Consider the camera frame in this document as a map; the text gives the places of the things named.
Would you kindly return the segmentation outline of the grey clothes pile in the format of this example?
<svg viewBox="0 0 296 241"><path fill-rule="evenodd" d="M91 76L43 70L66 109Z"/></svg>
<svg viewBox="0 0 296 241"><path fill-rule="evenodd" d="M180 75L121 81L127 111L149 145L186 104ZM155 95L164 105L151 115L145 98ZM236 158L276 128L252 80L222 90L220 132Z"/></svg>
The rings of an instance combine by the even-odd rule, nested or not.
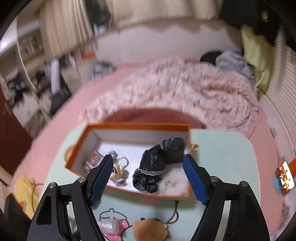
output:
<svg viewBox="0 0 296 241"><path fill-rule="evenodd" d="M217 68L235 71L247 77L252 84L256 82L254 68L239 52L225 51L216 58L215 63Z"/></svg>

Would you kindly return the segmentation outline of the orange cardboard box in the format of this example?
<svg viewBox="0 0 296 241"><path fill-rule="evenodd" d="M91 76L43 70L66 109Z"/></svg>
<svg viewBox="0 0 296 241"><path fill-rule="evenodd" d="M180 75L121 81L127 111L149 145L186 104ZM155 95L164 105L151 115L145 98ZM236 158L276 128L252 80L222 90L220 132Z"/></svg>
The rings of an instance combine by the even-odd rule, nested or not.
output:
<svg viewBox="0 0 296 241"><path fill-rule="evenodd" d="M186 196L160 196L155 193L141 192L134 188L132 176L139 167L144 151L159 145L167 138L183 138L185 154L190 154L190 125L168 123L105 123L87 125L78 141L70 145L64 154L65 167L78 176L86 176L93 166L97 166L110 150L119 156L127 157L129 165L125 169L125 182L114 184L111 180L110 189L151 196L155 198L188 199L190 185Z"/></svg>

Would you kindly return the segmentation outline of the brown plush bear toy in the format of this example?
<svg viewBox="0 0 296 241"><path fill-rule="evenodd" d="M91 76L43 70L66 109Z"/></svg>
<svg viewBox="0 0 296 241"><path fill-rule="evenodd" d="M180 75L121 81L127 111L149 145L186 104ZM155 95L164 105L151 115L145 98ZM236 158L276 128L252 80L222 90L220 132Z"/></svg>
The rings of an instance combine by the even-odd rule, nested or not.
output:
<svg viewBox="0 0 296 241"><path fill-rule="evenodd" d="M136 241L164 241L170 238L167 226L157 218L135 221L132 224L132 234Z"/></svg>

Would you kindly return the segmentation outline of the pink floral duvet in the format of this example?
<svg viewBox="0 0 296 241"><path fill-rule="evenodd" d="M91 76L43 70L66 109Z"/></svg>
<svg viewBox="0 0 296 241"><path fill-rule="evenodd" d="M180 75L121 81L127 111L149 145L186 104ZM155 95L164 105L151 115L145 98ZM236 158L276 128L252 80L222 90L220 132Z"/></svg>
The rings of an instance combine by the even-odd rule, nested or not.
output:
<svg viewBox="0 0 296 241"><path fill-rule="evenodd" d="M259 103L247 77L209 63L181 58L156 61L98 96L80 114L81 123L101 123L124 108L177 110L207 128L250 137Z"/></svg>

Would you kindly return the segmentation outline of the beige curtain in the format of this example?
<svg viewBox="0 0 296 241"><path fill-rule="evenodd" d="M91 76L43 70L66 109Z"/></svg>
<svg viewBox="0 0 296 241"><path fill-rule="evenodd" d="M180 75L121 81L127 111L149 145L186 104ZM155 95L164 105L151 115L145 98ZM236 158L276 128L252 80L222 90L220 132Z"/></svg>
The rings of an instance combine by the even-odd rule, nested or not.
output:
<svg viewBox="0 0 296 241"><path fill-rule="evenodd" d="M160 19L217 18L222 1L45 1L39 11L48 59L61 57L95 37Z"/></svg>

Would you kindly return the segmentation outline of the yellow-green hanging cloth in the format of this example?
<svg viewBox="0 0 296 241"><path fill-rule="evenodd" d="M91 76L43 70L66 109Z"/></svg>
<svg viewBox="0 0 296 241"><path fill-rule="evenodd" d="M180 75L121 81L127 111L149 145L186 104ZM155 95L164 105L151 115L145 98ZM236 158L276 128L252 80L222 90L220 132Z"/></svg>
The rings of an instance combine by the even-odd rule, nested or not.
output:
<svg viewBox="0 0 296 241"><path fill-rule="evenodd" d="M244 59L254 68L255 86L262 92L269 87L273 73L275 48L264 36L255 35L252 27L241 27Z"/></svg>

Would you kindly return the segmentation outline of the small doll keychain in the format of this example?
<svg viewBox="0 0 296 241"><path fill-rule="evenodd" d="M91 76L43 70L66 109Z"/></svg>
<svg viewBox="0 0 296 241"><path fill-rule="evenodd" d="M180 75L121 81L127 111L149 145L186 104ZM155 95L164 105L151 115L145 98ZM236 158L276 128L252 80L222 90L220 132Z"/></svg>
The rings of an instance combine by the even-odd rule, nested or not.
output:
<svg viewBox="0 0 296 241"><path fill-rule="evenodd" d="M113 169L111 172L111 175L109 179L114 183L114 184L123 184L125 182L125 169L129 165L129 160L127 157L119 156L116 151L110 150L108 154L112 157L113 159ZM124 160L125 164L120 165L119 162Z"/></svg>

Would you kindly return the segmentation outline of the striped clothes on bed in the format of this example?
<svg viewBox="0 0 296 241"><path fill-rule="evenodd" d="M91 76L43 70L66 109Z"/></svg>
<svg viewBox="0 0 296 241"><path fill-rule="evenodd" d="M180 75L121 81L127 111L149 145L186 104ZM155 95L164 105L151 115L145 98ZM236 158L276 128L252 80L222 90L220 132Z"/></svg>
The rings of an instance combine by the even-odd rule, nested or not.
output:
<svg viewBox="0 0 296 241"><path fill-rule="evenodd" d="M102 79L105 75L112 73L115 70L116 67L111 62L99 61L93 66L90 73L90 79L92 81Z"/></svg>

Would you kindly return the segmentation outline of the black lace cloth bundle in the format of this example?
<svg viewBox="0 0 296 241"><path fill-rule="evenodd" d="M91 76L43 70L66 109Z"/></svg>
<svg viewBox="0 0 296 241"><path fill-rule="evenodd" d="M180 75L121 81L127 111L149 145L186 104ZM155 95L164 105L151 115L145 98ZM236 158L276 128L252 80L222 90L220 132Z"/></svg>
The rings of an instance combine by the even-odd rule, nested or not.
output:
<svg viewBox="0 0 296 241"><path fill-rule="evenodd" d="M134 188L160 195L158 184L162 177L172 169L183 169L185 147L184 139L177 137L167 138L161 144L144 151L139 167L132 176Z"/></svg>

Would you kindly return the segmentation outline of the black clothes pile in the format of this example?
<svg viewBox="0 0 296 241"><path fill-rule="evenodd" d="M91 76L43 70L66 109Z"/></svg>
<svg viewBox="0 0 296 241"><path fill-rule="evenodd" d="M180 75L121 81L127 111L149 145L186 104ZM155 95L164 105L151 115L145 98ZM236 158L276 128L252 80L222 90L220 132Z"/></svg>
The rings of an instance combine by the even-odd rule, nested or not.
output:
<svg viewBox="0 0 296 241"><path fill-rule="evenodd" d="M210 51L201 56L200 62L216 65L216 59L222 54L221 51Z"/></svg>

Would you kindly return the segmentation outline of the clear plastic packet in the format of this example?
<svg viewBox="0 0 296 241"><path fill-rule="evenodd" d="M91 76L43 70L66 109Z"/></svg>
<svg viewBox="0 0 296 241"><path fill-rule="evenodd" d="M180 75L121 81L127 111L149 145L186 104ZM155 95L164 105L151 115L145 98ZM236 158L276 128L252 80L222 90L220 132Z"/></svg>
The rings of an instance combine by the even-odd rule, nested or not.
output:
<svg viewBox="0 0 296 241"><path fill-rule="evenodd" d="M100 219L98 226L105 235L120 235L122 231L121 220L119 219Z"/></svg>

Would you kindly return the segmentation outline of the mint green lap table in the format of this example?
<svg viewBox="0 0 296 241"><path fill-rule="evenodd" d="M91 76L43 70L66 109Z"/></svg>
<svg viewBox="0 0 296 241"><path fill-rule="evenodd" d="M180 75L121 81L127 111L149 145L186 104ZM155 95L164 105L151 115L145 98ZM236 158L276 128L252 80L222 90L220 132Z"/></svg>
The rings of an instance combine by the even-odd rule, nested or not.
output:
<svg viewBox="0 0 296 241"><path fill-rule="evenodd" d="M45 182L71 183L108 154L113 171L93 211L97 220L116 220L121 233L106 233L106 240L133 240L132 225L141 218L160 219L171 240L189 240L204 206L183 171L186 154L225 182L247 181L260 196L256 155L247 138L236 132L193 130L186 124L109 123L75 130Z"/></svg>

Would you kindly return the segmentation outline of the white fluffy pompom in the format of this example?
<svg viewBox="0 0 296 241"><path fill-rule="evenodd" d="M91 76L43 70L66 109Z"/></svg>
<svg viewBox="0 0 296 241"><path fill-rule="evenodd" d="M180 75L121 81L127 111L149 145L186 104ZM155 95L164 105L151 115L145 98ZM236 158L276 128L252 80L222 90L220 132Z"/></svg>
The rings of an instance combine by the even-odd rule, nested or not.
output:
<svg viewBox="0 0 296 241"><path fill-rule="evenodd" d="M158 184L159 194L163 196L186 196L188 180L183 169L172 169Z"/></svg>

